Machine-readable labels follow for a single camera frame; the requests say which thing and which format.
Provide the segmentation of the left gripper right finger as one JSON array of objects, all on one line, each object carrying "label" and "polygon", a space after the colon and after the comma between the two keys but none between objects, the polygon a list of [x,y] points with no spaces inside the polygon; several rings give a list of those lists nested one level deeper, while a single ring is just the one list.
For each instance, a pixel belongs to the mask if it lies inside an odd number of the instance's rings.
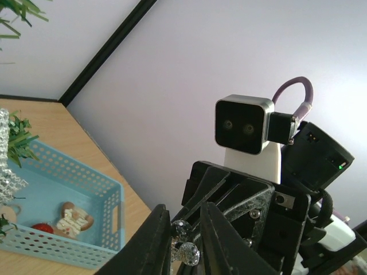
[{"label": "left gripper right finger", "polygon": [[205,274],[277,274],[212,202],[200,208],[200,232]]}]

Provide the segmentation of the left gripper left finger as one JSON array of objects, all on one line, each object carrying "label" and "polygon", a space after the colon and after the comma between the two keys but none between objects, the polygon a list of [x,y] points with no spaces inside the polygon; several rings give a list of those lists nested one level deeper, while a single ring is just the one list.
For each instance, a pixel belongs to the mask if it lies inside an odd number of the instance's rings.
[{"label": "left gripper left finger", "polygon": [[158,204],[124,248],[96,274],[170,274],[170,263],[170,214],[164,204]]}]

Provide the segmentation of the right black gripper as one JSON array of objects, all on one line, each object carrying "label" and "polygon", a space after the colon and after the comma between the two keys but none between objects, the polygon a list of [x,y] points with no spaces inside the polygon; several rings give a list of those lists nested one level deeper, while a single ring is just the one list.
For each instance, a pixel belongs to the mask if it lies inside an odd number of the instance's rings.
[{"label": "right black gripper", "polygon": [[277,272],[291,274],[300,247],[309,195],[206,161],[193,164],[182,198],[181,218],[200,237],[200,206],[214,203],[240,237],[252,242]]}]

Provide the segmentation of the silver sprig ornament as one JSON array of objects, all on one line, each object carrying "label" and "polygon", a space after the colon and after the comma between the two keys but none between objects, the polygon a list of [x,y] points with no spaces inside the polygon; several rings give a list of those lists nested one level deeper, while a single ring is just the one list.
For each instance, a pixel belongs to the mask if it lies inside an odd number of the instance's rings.
[{"label": "silver sprig ornament", "polygon": [[188,266],[196,266],[201,257],[199,248],[192,242],[192,227],[184,220],[171,223],[171,263],[180,261]]}]

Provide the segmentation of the gingerbread figure ornament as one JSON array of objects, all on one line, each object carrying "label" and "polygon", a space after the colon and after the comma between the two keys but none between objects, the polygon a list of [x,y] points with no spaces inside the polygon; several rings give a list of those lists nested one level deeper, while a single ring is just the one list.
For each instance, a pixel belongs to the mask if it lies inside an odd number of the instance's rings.
[{"label": "gingerbread figure ornament", "polygon": [[70,239],[88,230],[94,223],[94,218],[85,210],[72,202],[65,202],[61,207],[61,218],[54,226],[54,233]]}]

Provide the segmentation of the light blue plastic basket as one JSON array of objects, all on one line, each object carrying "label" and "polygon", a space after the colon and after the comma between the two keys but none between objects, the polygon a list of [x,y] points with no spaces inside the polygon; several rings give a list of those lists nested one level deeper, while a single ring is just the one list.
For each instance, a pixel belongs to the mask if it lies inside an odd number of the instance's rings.
[{"label": "light blue plastic basket", "polygon": [[35,159],[9,167],[27,185],[15,194],[16,227],[1,249],[98,269],[125,244],[124,190],[114,179],[38,140]]}]

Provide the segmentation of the white mesh bow ornament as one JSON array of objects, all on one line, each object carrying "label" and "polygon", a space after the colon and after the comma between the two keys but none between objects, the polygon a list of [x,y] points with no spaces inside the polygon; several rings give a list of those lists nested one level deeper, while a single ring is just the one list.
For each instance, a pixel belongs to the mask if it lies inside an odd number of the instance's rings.
[{"label": "white mesh bow ornament", "polygon": [[14,200],[16,192],[28,185],[8,166],[9,132],[9,112],[1,108],[1,204]]}]

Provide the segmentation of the small green christmas tree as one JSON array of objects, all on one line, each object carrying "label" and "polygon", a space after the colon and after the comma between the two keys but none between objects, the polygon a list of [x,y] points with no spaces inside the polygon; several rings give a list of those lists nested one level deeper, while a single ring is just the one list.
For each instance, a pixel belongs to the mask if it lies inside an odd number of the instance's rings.
[{"label": "small green christmas tree", "polygon": [[[33,15],[41,20],[48,21],[43,16],[43,11],[32,1],[1,1],[1,10],[11,10],[17,18],[24,21],[28,26],[32,24],[28,20],[28,15]],[[15,163],[19,168],[22,167],[22,159],[38,161],[39,158],[30,148],[32,141],[39,138],[32,135],[29,130],[32,128],[28,119],[21,119],[17,112],[9,112],[9,142],[8,142],[8,161]]]}]

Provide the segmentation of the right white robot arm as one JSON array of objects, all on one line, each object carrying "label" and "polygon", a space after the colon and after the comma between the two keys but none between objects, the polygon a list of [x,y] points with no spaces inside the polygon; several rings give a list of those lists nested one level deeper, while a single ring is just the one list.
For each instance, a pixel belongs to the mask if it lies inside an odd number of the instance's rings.
[{"label": "right white robot arm", "polygon": [[216,205],[225,218],[220,242],[233,240],[234,258],[246,274],[331,274],[366,248],[359,229],[334,214],[326,187],[353,157],[328,134],[302,122],[292,145],[282,149],[280,183],[209,162],[193,164],[177,220],[190,224],[190,239],[200,246],[203,262],[213,248],[204,244],[201,206]]}]

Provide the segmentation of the red ball ornament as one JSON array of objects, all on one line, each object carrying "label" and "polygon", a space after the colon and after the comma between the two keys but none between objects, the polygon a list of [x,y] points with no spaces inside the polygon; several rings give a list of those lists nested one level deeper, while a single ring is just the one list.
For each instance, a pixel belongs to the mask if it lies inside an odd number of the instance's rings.
[{"label": "red ball ornament", "polygon": [[31,226],[32,229],[43,231],[49,234],[54,233],[54,228],[48,223],[37,223]]}]

